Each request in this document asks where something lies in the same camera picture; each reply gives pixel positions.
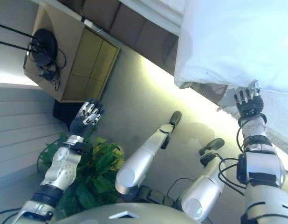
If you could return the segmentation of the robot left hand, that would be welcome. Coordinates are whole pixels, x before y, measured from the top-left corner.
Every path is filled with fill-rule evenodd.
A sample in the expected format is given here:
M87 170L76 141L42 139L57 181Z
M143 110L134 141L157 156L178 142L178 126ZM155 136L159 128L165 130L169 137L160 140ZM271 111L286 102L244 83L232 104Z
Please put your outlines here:
M104 114L103 104L99 99L89 98L79 109L75 118L70 124L70 134L77 135L84 139L90 137Z

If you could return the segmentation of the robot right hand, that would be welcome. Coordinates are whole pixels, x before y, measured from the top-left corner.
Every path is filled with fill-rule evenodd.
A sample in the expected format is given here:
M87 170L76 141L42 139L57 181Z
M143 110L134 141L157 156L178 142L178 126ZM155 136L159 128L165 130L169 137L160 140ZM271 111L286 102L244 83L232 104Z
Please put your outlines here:
M235 105L241 119L247 119L261 114L264 103L260 95L260 83L254 80L251 87L234 94Z

